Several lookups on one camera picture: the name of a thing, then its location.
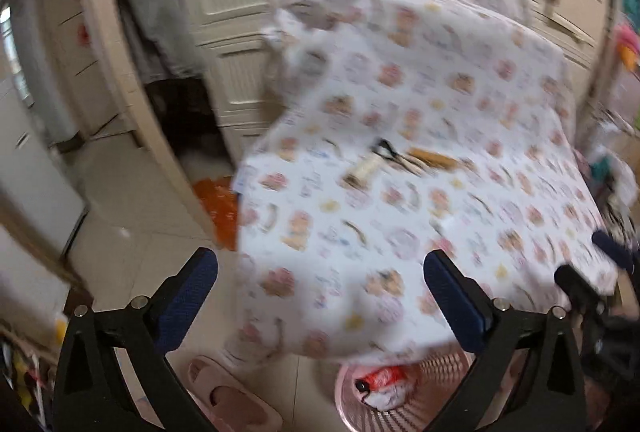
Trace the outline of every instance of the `orange plastic bag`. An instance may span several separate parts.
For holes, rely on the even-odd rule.
[[[231,192],[231,176],[198,181],[193,190],[209,213],[218,244],[236,251],[238,234],[238,196]]]

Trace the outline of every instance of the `laundry basket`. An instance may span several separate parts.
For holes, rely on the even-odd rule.
[[[415,373],[414,392],[405,404],[392,410],[379,411],[363,404],[354,380],[362,374],[362,366],[345,365],[335,383],[335,405],[340,418],[351,432],[421,432],[451,397],[474,356],[460,346],[433,351],[426,359],[406,370]]]

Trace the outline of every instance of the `silver screw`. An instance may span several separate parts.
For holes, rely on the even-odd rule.
[[[133,309],[142,309],[146,306],[146,303],[149,302],[149,299],[144,295],[138,295],[137,297],[133,297],[131,300],[131,307]]]
[[[77,317],[83,317],[84,315],[86,315],[87,311],[89,311],[89,308],[84,304],[80,304],[76,307],[76,309],[74,309],[74,315],[76,315]]]
[[[507,311],[511,307],[511,303],[504,298],[494,298],[494,307],[500,311]]]
[[[562,320],[564,317],[566,317],[566,311],[560,306],[553,306],[551,308],[551,313],[559,320]]]

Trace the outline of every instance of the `white patterned cloth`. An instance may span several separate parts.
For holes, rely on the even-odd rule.
[[[276,0],[292,108],[236,178],[230,361],[423,358],[454,339],[422,276],[433,249],[521,309],[565,303],[562,263],[613,290],[616,268],[590,239],[600,215],[556,112],[562,51],[517,22],[523,4]],[[385,166],[367,193],[344,187],[381,137],[461,167],[416,177]]]

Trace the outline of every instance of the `pink slipper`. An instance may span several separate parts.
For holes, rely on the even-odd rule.
[[[282,417],[250,393],[218,362],[198,356],[189,364],[189,390],[220,432],[278,432]]]

